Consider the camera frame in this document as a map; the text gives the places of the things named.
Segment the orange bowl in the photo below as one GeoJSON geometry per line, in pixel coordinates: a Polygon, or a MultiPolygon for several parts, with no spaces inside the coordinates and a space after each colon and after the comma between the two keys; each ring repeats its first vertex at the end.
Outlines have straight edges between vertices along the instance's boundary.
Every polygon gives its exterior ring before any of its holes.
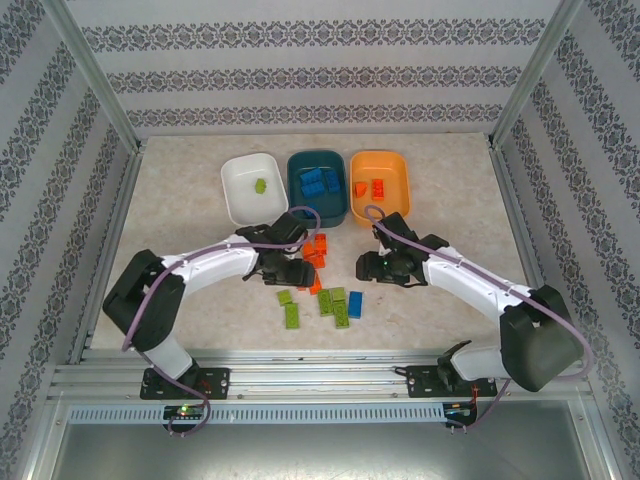
{"type": "Polygon", "coordinates": [[[358,225],[371,226],[371,221],[364,214],[364,207],[376,205],[384,210],[386,215],[399,212],[406,217],[411,212],[411,192],[409,189],[409,170],[402,155],[396,152],[367,150],[356,153],[351,159],[350,169],[350,198],[351,211],[358,225]],[[372,181],[380,179],[384,185],[384,198],[373,200],[372,181]],[[355,196],[355,184],[367,184],[365,194],[355,196]]]}

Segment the blue lego brick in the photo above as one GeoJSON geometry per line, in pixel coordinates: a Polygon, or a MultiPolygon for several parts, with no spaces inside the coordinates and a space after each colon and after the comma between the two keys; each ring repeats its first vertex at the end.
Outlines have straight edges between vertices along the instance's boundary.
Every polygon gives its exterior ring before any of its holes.
{"type": "Polygon", "coordinates": [[[349,292],[349,318],[362,316],[362,292],[349,292]]]}
{"type": "Polygon", "coordinates": [[[302,185],[300,189],[302,190],[302,196],[304,196],[304,198],[318,197],[320,195],[324,195],[325,193],[324,183],[322,182],[315,182],[315,183],[309,183],[308,185],[302,185]]]}
{"type": "Polygon", "coordinates": [[[324,173],[324,178],[327,181],[329,187],[329,193],[338,193],[340,191],[340,180],[338,180],[338,174],[335,170],[329,170],[324,173]]]}
{"type": "Polygon", "coordinates": [[[322,170],[314,168],[308,172],[300,174],[300,183],[302,185],[308,185],[310,183],[316,183],[322,181],[322,170]]]}
{"type": "MultiPolygon", "coordinates": [[[[313,208],[316,212],[318,211],[318,206],[315,203],[309,202],[306,205],[309,208],[313,208]]],[[[313,213],[311,213],[309,210],[303,210],[302,213],[304,214],[305,217],[307,218],[316,218],[313,213]]]]}

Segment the green lego brick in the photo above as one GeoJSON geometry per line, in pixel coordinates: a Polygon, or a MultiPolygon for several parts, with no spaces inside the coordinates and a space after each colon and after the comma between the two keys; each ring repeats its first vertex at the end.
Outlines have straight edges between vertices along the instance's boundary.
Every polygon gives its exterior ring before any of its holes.
{"type": "Polygon", "coordinates": [[[259,178],[256,180],[256,193],[262,195],[267,191],[267,182],[264,178],[259,178]]]}
{"type": "Polygon", "coordinates": [[[329,290],[320,290],[318,292],[318,305],[320,305],[320,316],[326,317],[333,313],[333,305],[331,304],[331,294],[329,290]]]}
{"type": "Polygon", "coordinates": [[[333,302],[333,314],[336,317],[336,328],[349,328],[347,302],[333,302]]]}
{"type": "Polygon", "coordinates": [[[287,329],[300,328],[297,303],[287,303],[284,306],[284,325],[287,329]]]}
{"type": "Polygon", "coordinates": [[[344,288],[332,288],[331,289],[331,300],[334,302],[346,302],[347,301],[347,292],[344,291],[344,288]]]}
{"type": "Polygon", "coordinates": [[[284,307],[287,303],[293,303],[293,298],[289,290],[281,290],[276,295],[278,295],[278,301],[281,307],[284,307]]]}

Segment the orange lego brick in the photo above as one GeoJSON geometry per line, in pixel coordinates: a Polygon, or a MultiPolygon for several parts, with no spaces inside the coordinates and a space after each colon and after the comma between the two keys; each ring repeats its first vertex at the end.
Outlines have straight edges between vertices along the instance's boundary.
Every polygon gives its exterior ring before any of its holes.
{"type": "Polygon", "coordinates": [[[320,283],[320,277],[318,276],[318,272],[316,272],[316,279],[313,282],[313,286],[309,289],[311,295],[315,295],[320,290],[322,290],[322,284],[320,283]]]}
{"type": "Polygon", "coordinates": [[[371,182],[371,198],[374,200],[384,200],[384,183],[379,178],[371,182]]]}
{"type": "Polygon", "coordinates": [[[307,259],[308,262],[311,262],[313,268],[324,268],[324,255],[314,255],[313,257],[309,257],[307,259]]]}
{"type": "Polygon", "coordinates": [[[356,182],[354,185],[354,192],[356,194],[356,198],[360,198],[367,193],[367,183],[366,182],[356,182]]]}
{"type": "Polygon", "coordinates": [[[302,245],[302,258],[307,260],[310,257],[313,257],[316,254],[316,251],[313,249],[313,245],[311,242],[307,242],[302,245]]]}
{"type": "Polygon", "coordinates": [[[327,254],[327,236],[324,233],[316,235],[316,253],[318,255],[327,254]]]}

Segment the cable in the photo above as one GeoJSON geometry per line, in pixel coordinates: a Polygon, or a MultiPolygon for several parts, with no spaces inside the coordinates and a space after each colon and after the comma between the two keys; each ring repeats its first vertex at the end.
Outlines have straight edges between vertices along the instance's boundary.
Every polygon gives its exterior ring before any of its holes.
{"type": "MultiPolygon", "coordinates": [[[[135,335],[136,330],[138,329],[138,325],[140,324],[140,319],[144,315],[144,312],[147,309],[147,305],[149,305],[151,298],[155,294],[156,290],[158,290],[158,287],[164,281],[164,279],[167,278],[169,274],[173,272],[176,268],[181,267],[186,263],[192,260],[195,260],[198,257],[201,257],[203,255],[208,255],[209,253],[217,252],[219,250],[229,250],[231,248],[264,248],[264,249],[270,249],[270,250],[288,250],[290,248],[302,247],[302,245],[304,245],[305,243],[310,242],[311,239],[315,237],[316,234],[320,231],[320,215],[313,208],[305,207],[305,206],[290,208],[289,213],[296,212],[299,210],[307,210],[308,212],[311,212],[314,217],[316,217],[316,226],[313,229],[313,232],[310,235],[305,236],[302,240],[299,240],[294,243],[283,244],[283,245],[273,245],[270,243],[239,243],[239,242],[238,243],[221,243],[217,245],[211,245],[209,247],[203,248],[202,250],[195,251],[191,255],[187,255],[186,257],[168,266],[160,275],[158,275],[155,281],[151,284],[151,287],[149,287],[149,291],[145,294],[144,298],[142,299],[142,302],[140,303],[140,306],[138,307],[138,310],[135,316],[133,317],[133,322],[131,322],[131,325],[129,326],[129,330],[127,330],[127,334],[124,337],[124,342],[122,344],[122,351],[126,352],[131,346],[131,340],[135,335]]],[[[184,390],[190,395],[194,395],[202,400],[202,407],[205,408],[206,413],[202,416],[202,419],[200,420],[200,422],[198,422],[189,431],[178,433],[172,430],[171,428],[173,421],[175,420],[175,418],[171,418],[169,420],[169,424],[167,425],[167,430],[169,431],[169,435],[178,434],[181,438],[184,438],[196,433],[198,430],[204,427],[207,424],[207,422],[209,422],[209,418],[211,417],[211,403],[209,402],[209,399],[207,398],[207,396],[203,393],[198,392],[197,390],[194,390],[191,387],[188,387],[178,382],[177,380],[174,380],[167,373],[165,373],[161,368],[154,365],[151,359],[147,357],[143,352],[138,352],[138,353],[140,354],[140,356],[142,356],[142,358],[144,358],[147,361],[147,363],[149,363],[149,365],[151,365],[151,368],[153,368],[158,373],[158,375],[160,375],[165,381],[169,382],[171,385],[174,385],[180,388],[181,390],[184,390]]]]}
{"type": "MultiPolygon", "coordinates": [[[[584,364],[582,370],[580,370],[578,373],[574,373],[574,374],[571,374],[571,375],[558,376],[558,377],[556,377],[558,380],[564,380],[564,381],[579,380],[582,377],[585,377],[591,371],[591,369],[593,368],[593,364],[594,364],[593,350],[591,350],[591,346],[589,345],[587,340],[584,338],[584,336],[573,325],[571,325],[569,322],[567,322],[560,315],[558,315],[557,313],[551,311],[550,309],[548,309],[544,305],[539,304],[535,300],[532,300],[531,298],[526,297],[525,295],[522,295],[520,292],[517,292],[515,290],[510,290],[510,287],[508,287],[507,285],[504,285],[501,282],[495,280],[491,275],[488,275],[487,273],[483,272],[482,270],[477,268],[475,265],[471,265],[469,263],[466,263],[464,260],[463,261],[459,261],[458,259],[456,259],[456,258],[454,258],[454,257],[452,257],[450,255],[447,255],[446,253],[438,252],[437,250],[433,250],[433,249],[431,249],[429,247],[425,247],[424,245],[420,245],[419,243],[416,243],[416,242],[413,242],[411,240],[408,240],[408,239],[398,235],[397,233],[392,232],[387,227],[382,225],[380,223],[379,219],[376,219],[370,213],[371,210],[374,210],[374,211],[378,212],[379,214],[381,214],[382,218],[385,217],[384,211],[380,207],[377,207],[376,205],[367,205],[366,207],[364,207],[364,214],[371,221],[371,223],[373,223],[376,226],[376,228],[378,228],[382,232],[386,233],[391,238],[394,238],[394,239],[398,240],[399,242],[402,242],[402,243],[404,243],[406,245],[409,245],[410,247],[417,248],[418,250],[422,250],[423,252],[426,252],[429,255],[434,255],[436,257],[440,257],[443,260],[452,263],[453,265],[459,265],[462,268],[465,268],[466,270],[469,270],[471,273],[477,275],[478,277],[482,278],[483,280],[486,280],[491,285],[494,285],[494,286],[500,288],[501,290],[504,290],[509,295],[513,295],[518,300],[527,303],[528,305],[532,306],[533,308],[535,308],[539,312],[541,312],[541,313],[545,314],[546,316],[548,316],[549,318],[555,320],[560,325],[562,325],[567,331],[569,331],[569,333],[571,333],[574,337],[576,337],[578,339],[578,341],[580,342],[580,344],[584,348],[584,353],[585,353],[585,358],[586,358],[585,359],[585,364],[584,364]]],[[[493,411],[495,406],[498,404],[498,402],[500,401],[502,396],[507,391],[507,387],[509,386],[510,383],[511,383],[511,379],[507,379],[507,381],[504,383],[504,385],[500,389],[500,392],[498,392],[498,395],[496,395],[496,397],[493,399],[493,401],[491,402],[491,404],[489,405],[487,410],[485,410],[485,412],[482,414],[482,416],[480,418],[478,418],[471,426],[466,427],[464,429],[465,433],[468,430],[476,428],[480,423],[482,423],[487,418],[487,416],[493,411]]]]}

